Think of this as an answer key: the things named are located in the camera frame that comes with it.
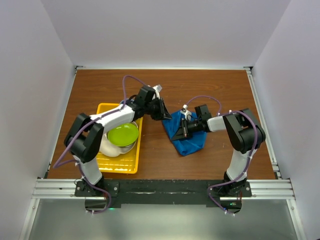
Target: plastic tray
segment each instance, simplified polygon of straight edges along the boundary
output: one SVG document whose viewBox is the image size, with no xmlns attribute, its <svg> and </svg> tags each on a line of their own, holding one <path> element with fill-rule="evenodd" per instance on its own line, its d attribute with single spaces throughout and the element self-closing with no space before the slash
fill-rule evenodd
<svg viewBox="0 0 320 240">
<path fill-rule="evenodd" d="M 97 114 L 109 111 L 119 106 L 118 103 L 100 103 L 96 111 Z M 109 157 L 101 152 L 96 156 L 99 170 L 104 173 L 117 173 L 117 174 L 135 174 L 138 171 L 139 150 L 141 142 L 143 117 L 136 120 L 139 129 L 139 136 L 137 142 L 131 151 L 126 154 L 120 154 L 116 157 Z"/>
</svg>

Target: metal frame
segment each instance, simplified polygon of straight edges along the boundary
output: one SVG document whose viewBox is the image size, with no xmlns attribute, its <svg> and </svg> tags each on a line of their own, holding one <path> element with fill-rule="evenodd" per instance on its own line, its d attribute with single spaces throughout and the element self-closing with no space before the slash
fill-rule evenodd
<svg viewBox="0 0 320 240">
<path fill-rule="evenodd" d="M 215 67 L 201 67 L 201 66 L 76 66 L 76 70 L 243 70 L 241 66 L 215 66 Z"/>
<path fill-rule="evenodd" d="M 57 120 L 57 121 L 58 121 L 58 124 L 56 124 L 56 126 L 54 127 L 54 128 L 55 128 L 55 131 L 53 131 L 54 134 L 53 134 L 53 137 L 52 137 L 52 139 L 51 139 L 53 146 L 56 146 L 57 141 L 58 141 L 60 129 L 61 129 L 61 127 L 62 127 L 62 123 L 63 123 L 64 117 L 65 117 L 65 113 L 66 113 L 66 110 L 67 110 L 69 98 L 70 98 L 71 91 L 72 91 L 72 87 L 73 87 L 74 82 L 75 82 L 75 79 L 76 79 L 77 70 L 78 70 L 78 67 L 75 66 L 75 67 L 74 67 L 74 75 L 73 75 L 73 77 L 72 77 L 72 80 L 68 83 L 68 85 L 67 85 L 67 87 L 66 87 L 66 93 L 65 93 L 65 96 L 64 96 L 64 100 L 62 101 L 63 104 L 62 104 L 61 110 L 59 111 L 59 116 L 58 116 L 58 120 Z M 53 147 L 53 148 L 51 149 L 51 152 L 50 152 L 50 154 L 48 155 L 50 161 L 49 161 L 47 170 L 46 170 L 46 172 L 44 173 L 44 177 L 45 177 L 45 178 L 47 177 L 47 174 L 48 174 L 48 172 L 49 172 L 49 170 L 50 170 L 54 153 L 55 153 L 55 147 Z"/>
<path fill-rule="evenodd" d="M 75 68 L 76 73 L 78 69 L 98 69 L 98 68 L 86 68 L 83 66 L 77 66 Z M 104 69 L 130 69 L 130 68 L 104 68 Z M 170 67 L 158 67 L 148 69 L 231 69 L 231 68 L 170 68 Z M 275 157 L 273 146 L 270 140 L 266 121 L 262 112 L 262 108 L 257 95 L 255 82 L 252 76 L 251 68 L 244 67 L 246 70 L 250 87 L 252 90 L 254 102 L 257 108 L 258 116 L 261 125 L 266 134 L 266 145 L 270 156 L 271 164 L 277 180 L 248 180 L 250 182 L 252 197 L 243 197 L 244 200 L 286 200 L 292 223 L 299 240 L 306 240 L 306 234 L 303 229 L 303 224 L 299 217 L 299 213 L 296 206 L 295 194 L 290 180 L 284 180 L 281 178 L 279 166 Z M 29 239 L 31 229 L 36 217 L 37 210 L 39 209 L 39 203 L 41 199 L 87 199 L 97 200 L 103 199 L 103 197 L 75 197 L 74 184 L 75 179 L 38 179 L 34 187 L 30 206 L 27 212 L 27 216 L 21 231 L 20 240 Z M 221 200 L 235 200 L 235 197 L 222 197 Z"/>
</svg>

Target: wooden surface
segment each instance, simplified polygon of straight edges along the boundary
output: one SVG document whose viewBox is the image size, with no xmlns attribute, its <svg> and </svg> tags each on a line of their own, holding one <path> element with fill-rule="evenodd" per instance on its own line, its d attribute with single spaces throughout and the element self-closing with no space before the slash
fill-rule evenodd
<svg viewBox="0 0 320 240">
<path fill-rule="evenodd" d="M 52 163 L 65 149 L 64 138 L 79 113 L 95 114 L 99 103 L 119 103 L 123 99 L 122 78 L 133 75 L 146 84 L 161 84 L 160 95 L 170 113 L 181 109 L 189 99 L 197 95 L 214 96 L 222 103 L 222 112 L 250 108 L 256 117 L 257 109 L 244 70 L 79 70 L 73 84 Z M 127 96 L 137 94 L 141 84 L 128 78 Z M 189 105 L 207 104 L 212 115 L 219 106 L 213 100 L 198 98 Z M 226 131 L 209 133 L 204 149 L 180 156 L 160 121 L 145 116 L 142 126 L 141 148 L 136 174 L 103 173 L 113 179 L 222 179 L 227 170 L 233 148 Z M 66 164 L 58 169 L 50 168 L 48 178 L 79 178 L 78 168 Z M 274 179 L 266 144 L 254 155 L 248 171 L 249 179 Z"/>
</svg>

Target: cable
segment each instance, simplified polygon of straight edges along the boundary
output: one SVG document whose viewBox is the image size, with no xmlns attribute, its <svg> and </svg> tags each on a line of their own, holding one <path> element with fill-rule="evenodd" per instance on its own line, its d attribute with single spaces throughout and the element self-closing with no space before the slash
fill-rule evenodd
<svg viewBox="0 0 320 240">
<path fill-rule="evenodd" d="M 65 165 L 65 164 L 68 164 L 68 163 L 73 163 L 73 162 L 78 162 L 78 161 L 75 160 L 75 159 L 70 159 L 70 160 L 61 162 L 61 163 L 59 164 L 59 166 L 57 166 L 57 167 L 53 166 L 53 168 L 55 169 L 55 168 L 61 167 L 62 165 Z"/>
<path fill-rule="evenodd" d="M 77 179 L 75 179 L 75 180 L 73 181 L 73 184 L 74 184 L 76 187 L 78 187 L 78 185 L 77 185 L 77 182 L 79 182 L 78 180 L 81 180 L 81 178 L 77 178 Z"/>
<path fill-rule="evenodd" d="M 131 75 L 125 75 L 125 76 L 123 77 L 123 79 L 122 79 L 123 105 L 122 105 L 122 107 L 120 108 L 120 110 L 124 109 L 124 107 L 125 107 L 125 105 L 126 105 L 126 103 L 127 103 L 127 94 L 126 94 L 126 85 L 125 85 L 126 78 L 135 79 L 135 80 L 137 80 L 138 82 L 140 82 L 141 84 L 143 84 L 143 85 L 146 86 L 146 84 L 145 84 L 143 81 L 141 81 L 140 79 L 138 79 L 138 78 L 136 78 L 136 77 L 134 77 L 134 76 L 131 76 Z"/>
<path fill-rule="evenodd" d="M 131 100 L 131 99 L 135 98 L 136 96 L 137 96 L 137 94 L 134 94 L 131 97 L 129 97 L 128 100 Z"/>
<path fill-rule="evenodd" d="M 71 146 L 74 144 L 74 142 L 77 140 L 77 138 L 82 134 L 82 132 L 87 128 L 89 127 L 91 124 L 95 123 L 96 121 L 104 118 L 105 116 L 107 115 L 110 115 L 110 114 L 114 114 L 116 112 L 119 112 L 120 109 L 115 109 L 115 110 L 111 110 L 111 111 L 108 111 L 104 114 L 102 114 L 100 117 L 97 117 L 93 120 L 91 120 L 90 122 L 88 122 L 87 124 L 85 124 L 82 128 L 80 128 L 80 130 L 74 135 L 73 139 L 71 140 L 71 142 L 68 144 L 68 146 L 66 146 L 65 150 L 63 151 L 63 153 L 61 154 L 61 156 L 58 158 L 58 160 L 55 162 L 55 164 L 53 165 L 53 168 L 56 169 L 56 168 L 59 168 L 61 167 L 62 165 L 64 165 L 65 163 L 61 162 L 61 160 L 66 156 L 67 152 L 70 150 Z"/>
<path fill-rule="evenodd" d="M 84 172 L 82 171 L 81 164 L 78 164 L 78 166 L 79 166 L 79 171 L 80 171 L 80 173 L 81 173 L 81 176 L 82 176 L 83 179 L 86 181 L 86 183 L 87 183 L 91 188 L 93 188 L 93 189 L 95 189 L 95 190 L 98 190 L 98 191 L 100 191 L 100 192 L 103 192 L 105 195 L 107 195 L 107 198 L 109 199 L 109 201 L 108 201 L 107 198 L 104 196 L 104 198 L 105 198 L 105 200 L 106 200 L 106 203 L 105 203 L 105 206 L 104 206 L 104 208 L 103 208 L 102 210 L 94 211 L 94 210 L 88 210 L 88 209 L 87 209 L 87 211 L 88 211 L 88 212 L 91 212 L 92 214 L 100 214 L 100 213 L 105 212 L 105 211 L 110 207 L 110 205 L 111 205 L 111 199 L 112 199 L 111 194 L 110 194 L 108 191 L 106 191 L 106 190 L 104 190 L 104 189 L 102 189 L 102 188 L 96 187 L 95 185 L 91 184 L 91 182 L 89 182 L 89 180 L 86 178 Z"/>
<path fill-rule="evenodd" d="M 191 98 L 185 105 L 188 106 L 190 102 L 192 102 L 193 100 L 198 99 L 198 98 L 208 98 L 208 99 L 212 99 L 212 100 L 216 101 L 219 104 L 219 110 L 216 113 L 216 115 L 218 115 L 221 112 L 222 104 L 218 99 L 214 98 L 213 96 L 207 96 L 207 95 L 195 96 L 195 97 Z"/>
<path fill-rule="evenodd" d="M 215 184 L 215 185 L 209 186 L 209 187 L 207 188 L 207 192 L 208 192 L 208 195 L 209 195 L 210 199 L 211 199 L 220 209 L 222 209 L 226 214 L 227 214 L 227 213 L 228 213 L 228 214 L 234 214 L 234 213 L 228 211 L 227 209 L 224 209 L 224 207 L 221 206 L 221 204 L 218 203 L 218 202 L 211 196 L 210 191 L 211 191 L 211 189 L 213 189 L 213 188 L 222 187 L 222 186 L 229 185 L 229 184 L 232 184 L 232 183 L 236 182 L 237 180 L 239 180 L 239 179 L 247 172 L 247 170 L 248 170 L 248 168 L 249 168 L 249 165 L 250 165 L 250 162 L 251 162 L 252 154 L 253 154 L 253 152 L 254 152 L 254 150 L 255 150 L 255 147 L 256 147 L 257 141 L 258 141 L 258 130 L 257 130 L 256 125 L 255 125 L 254 122 L 252 121 L 252 119 L 251 119 L 247 114 L 243 113 L 242 111 L 232 111 L 232 112 L 230 112 L 229 114 L 235 114 L 235 113 L 238 113 L 238 114 L 244 116 L 244 117 L 250 122 L 250 124 L 251 124 L 252 127 L 253 127 L 253 131 L 254 131 L 254 141 L 253 141 L 253 144 L 252 144 L 252 148 L 251 148 L 251 150 L 250 150 L 250 152 L 249 152 L 249 154 L 248 154 L 247 161 L 246 161 L 246 165 L 245 165 L 244 170 L 242 171 L 242 173 L 241 173 L 239 176 L 237 176 L 235 179 L 231 180 L 231 181 L 227 181 L 227 182 Z"/>
<path fill-rule="evenodd" d="M 192 114 L 189 115 L 189 116 L 191 116 L 191 118 L 194 119 L 194 120 L 197 120 L 197 119 L 198 119 L 196 116 L 192 116 Z"/>
</svg>

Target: black mounting plate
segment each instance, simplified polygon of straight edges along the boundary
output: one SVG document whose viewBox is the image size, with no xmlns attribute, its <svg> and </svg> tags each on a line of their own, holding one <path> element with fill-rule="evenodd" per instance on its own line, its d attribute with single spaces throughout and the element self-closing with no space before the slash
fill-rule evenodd
<svg viewBox="0 0 320 240">
<path fill-rule="evenodd" d="M 160 204 L 160 205 L 217 205 L 209 198 L 207 189 L 222 180 L 154 180 L 154 179 L 105 179 L 104 185 L 112 197 L 112 208 L 121 208 L 122 204 Z M 74 196 L 93 197 L 88 189 L 77 182 Z M 220 200 L 220 197 L 238 197 L 233 195 L 219 196 L 219 188 L 211 190 L 211 195 L 227 209 L 241 208 L 240 201 Z M 251 197 L 250 183 L 240 188 L 242 197 Z M 86 200 L 88 208 L 103 208 L 104 200 Z"/>
</svg>

